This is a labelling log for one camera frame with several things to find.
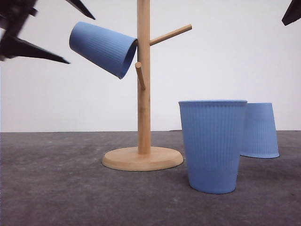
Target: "wooden pole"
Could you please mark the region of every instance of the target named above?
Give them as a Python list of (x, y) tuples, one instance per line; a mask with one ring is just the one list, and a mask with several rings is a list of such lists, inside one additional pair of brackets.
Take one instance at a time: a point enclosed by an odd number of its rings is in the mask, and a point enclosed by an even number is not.
[(138, 153), (151, 152), (150, 0), (137, 0), (138, 62), (143, 65), (145, 90), (138, 83)]
[(137, 0), (138, 77), (143, 78), (145, 90), (138, 86), (138, 147), (126, 147), (107, 152), (103, 165), (127, 171), (168, 169), (183, 162), (181, 153), (164, 147), (151, 147), (151, 89), (150, 89), (150, 0)]

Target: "cup base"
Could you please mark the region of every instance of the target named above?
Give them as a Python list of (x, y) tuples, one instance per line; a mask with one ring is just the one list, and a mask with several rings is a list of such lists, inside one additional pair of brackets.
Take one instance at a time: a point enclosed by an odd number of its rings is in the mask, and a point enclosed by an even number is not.
[(189, 185), (190, 187), (197, 190), (198, 192), (203, 192), (207, 194), (227, 194), (227, 193), (234, 192), (234, 190), (236, 189), (236, 187), (234, 187), (232, 189), (227, 189), (227, 190), (206, 190), (206, 189), (195, 187), (194, 185), (191, 185), (191, 183), (189, 183)]
[(249, 153), (241, 153), (240, 155), (245, 156), (245, 157), (260, 158), (260, 159), (273, 159), (273, 158), (278, 158), (280, 156), (279, 153), (275, 153), (275, 154), (249, 154)]

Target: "upside-down cup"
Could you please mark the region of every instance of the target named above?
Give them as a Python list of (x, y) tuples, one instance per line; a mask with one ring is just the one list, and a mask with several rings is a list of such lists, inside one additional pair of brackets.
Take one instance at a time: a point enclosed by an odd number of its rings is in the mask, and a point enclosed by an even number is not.
[(248, 103), (241, 155), (254, 158), (279, 157), (272, 103)]
[(127, 73), (135, 52), (136, 38), (106, 28), (77, 23), (70, 35), (70, 48), (122, 79)]
[(180, 101), (189, 184), (223, 194), (236, 187), (245, 100)]

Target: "black spike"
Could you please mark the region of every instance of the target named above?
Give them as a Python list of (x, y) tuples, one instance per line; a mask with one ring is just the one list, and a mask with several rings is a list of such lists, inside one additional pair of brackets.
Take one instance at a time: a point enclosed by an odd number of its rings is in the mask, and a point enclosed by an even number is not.
[(292, 0), (290, 6), (288, 7), (285, 15), (282, 18), (283, 24), (286, 26), (296, 20), (301, 18), (301, 1)]
[(69, 2), (71, 5), (73, 5), (75, 8), (77, 8), (80, 12), (82, 12), (87, 17), (95, 20), (95, 17), (90, 13), (90, 11), (84, 6), (84, 4), (80, 0), (66, 0), (66, 1)]
[(69, 64), (61, 56), (51, 53), (43, 48), (33, 45), (27, 41), (16, 37), (5, 37), (1, 41), (0, 45), (0, 55), (7, 58), (14, 57), (33, 57), (33, 58), (43, 58), (48, 60), (54, 60), (57, 62), (62, 62)]

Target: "cup rim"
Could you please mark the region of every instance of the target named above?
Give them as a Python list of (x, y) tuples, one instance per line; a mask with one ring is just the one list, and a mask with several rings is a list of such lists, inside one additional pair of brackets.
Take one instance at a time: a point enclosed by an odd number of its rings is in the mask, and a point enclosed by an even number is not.
[(179, 101), (179, 104), (215, 104), (215, 105), (246, 105), (246, 100), (183, 100)]

